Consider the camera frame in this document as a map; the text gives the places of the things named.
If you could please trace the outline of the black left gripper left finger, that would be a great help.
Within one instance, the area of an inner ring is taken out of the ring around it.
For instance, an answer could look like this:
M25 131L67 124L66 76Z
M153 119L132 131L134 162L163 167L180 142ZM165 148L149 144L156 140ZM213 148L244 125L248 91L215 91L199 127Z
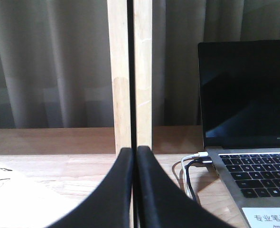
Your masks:
M133 151L121 151L103 181L75 209L51 228L128 228L133 174Z

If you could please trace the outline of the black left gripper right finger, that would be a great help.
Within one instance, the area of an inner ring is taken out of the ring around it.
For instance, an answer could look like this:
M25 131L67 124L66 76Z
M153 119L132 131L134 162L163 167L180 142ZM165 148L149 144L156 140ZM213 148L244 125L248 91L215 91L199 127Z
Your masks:
M142 228L229 228L191 200L170 179L148 146L136 152L140 182L140 226Z

